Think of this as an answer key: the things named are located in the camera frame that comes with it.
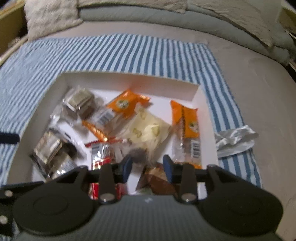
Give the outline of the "red snack packet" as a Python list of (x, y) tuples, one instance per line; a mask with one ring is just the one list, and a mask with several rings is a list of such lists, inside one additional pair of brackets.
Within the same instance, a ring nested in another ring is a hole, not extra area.
[[(106, 142), (102, 140), (96, 140), (88, 142), (85, 147), (90, 150), (91, 153), (91, 170), (99, 170), (105, 164), (117, 164), (120, 163), (125, 156), (125, 144), (128, 143), (118, 138), (110, 138)], [(116, 198), (121, 199), (123, 195), (127, 194), (126, 185), (119, 183), (115, 185)], [(90, 196), (92, 199), (98, 199), (99, 184), (92, 183)]]

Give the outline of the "orange snack bar packet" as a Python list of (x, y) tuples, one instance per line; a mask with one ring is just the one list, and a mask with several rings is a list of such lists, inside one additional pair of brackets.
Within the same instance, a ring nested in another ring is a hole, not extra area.
[(172, 100), (171, 112), (174, 131), (173, 161), (179, 164), (188, 163), (193, 165), (196, 169), (201, 169), (198, 109), (188, 108)]

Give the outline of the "brown snack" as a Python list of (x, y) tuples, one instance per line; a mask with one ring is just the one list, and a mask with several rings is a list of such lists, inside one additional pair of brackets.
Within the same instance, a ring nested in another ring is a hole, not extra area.
[(177, 196), (178, 190), (178, 185), (168, 182), (161, 163), (155, 167), (144, 167), (136, 187), (136, 191), (149, 191), (155, 195)]

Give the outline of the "yellow cream snack bag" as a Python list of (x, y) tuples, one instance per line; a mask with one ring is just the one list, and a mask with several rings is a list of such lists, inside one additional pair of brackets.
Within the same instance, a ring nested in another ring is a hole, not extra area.
[(120, 137), (146, 149), (148, 154), (152, 156), (168, 137), (171, 125), (139, 103), (135, 107), (135, 113), (135, 117), (120, 134)]

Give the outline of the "clear wafer biscuit packet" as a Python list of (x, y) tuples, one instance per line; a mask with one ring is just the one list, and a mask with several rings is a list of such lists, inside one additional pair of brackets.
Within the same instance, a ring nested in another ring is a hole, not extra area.
[(81, 86), (70, 89), (62, 101), (57, 104), (51, 120), (64, 120), (70, 125), (80, 123), (90, 117), (104, 104), (101, 97), (91, 92), (88, 88)]

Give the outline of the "white crumpled wrapper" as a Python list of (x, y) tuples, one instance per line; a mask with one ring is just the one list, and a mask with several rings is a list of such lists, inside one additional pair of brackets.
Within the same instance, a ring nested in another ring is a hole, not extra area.
[(217, 156), (223, 158), (243, 153), (255, 145), (258, 137), (259, 134), (248, 125), (215, 133)]

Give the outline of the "white shallow box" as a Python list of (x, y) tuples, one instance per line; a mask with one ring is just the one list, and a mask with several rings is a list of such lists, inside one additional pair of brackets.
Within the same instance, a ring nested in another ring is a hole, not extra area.
[(146, 167), (169, 155), (196, 170), (217, 164), (199, 85), (141, 75), (65, 73), (49, 88), (14, 155), (10, 184), (51, 181), (78, 166), (100, 170), (133, 158), (116, 195), (133, 195)]

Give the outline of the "blue striped cloth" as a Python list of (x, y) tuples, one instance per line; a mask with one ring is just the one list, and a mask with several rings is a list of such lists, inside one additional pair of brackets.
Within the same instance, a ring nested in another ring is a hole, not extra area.
[(103, 71), (179, 79), (201, 85), (214, 130), (244, 126), (234, 97), (207, 45), (133, 34), (43, 38), (24, 44), (1, 66), (1, 131), (21, 135), (55, 78)]

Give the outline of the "wooden bedside shelf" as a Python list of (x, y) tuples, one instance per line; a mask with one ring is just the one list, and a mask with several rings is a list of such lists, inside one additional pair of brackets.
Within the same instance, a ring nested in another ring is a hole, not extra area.
[(1, 1), (1, 66), (28, 41), (25, 1)]

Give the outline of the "white fluffy pillow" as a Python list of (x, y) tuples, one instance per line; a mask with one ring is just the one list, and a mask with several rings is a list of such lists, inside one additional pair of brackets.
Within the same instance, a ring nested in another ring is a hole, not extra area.
[(77, 4), (78, 1), (25, 1), (28, 40), (80, 25)]

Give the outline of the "grey folded duvet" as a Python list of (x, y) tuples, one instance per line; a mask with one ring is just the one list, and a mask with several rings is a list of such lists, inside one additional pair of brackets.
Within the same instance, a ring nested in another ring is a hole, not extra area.
[(281, 26), (276, 26), (273, 30), (274, 46), (269, 48), (250, 33), (231, 23), (195, 11), (179, 14), (140, 6), (94, 6), (79, 9), (79, 14), (85, 21), (141, 22), (196, 30), (241, 45), (281, 64), (287, 64), (295, 57), (292, 37)]

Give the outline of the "beige quilted pillow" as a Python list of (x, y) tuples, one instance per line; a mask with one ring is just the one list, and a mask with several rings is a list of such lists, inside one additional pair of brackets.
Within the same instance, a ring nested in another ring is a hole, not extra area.
[(92, 6), (140, 6), (145, 8), (174, 11), (183, 14), (187, 8), (184, 0), (88, 0), (78, 1), (78, 8)]

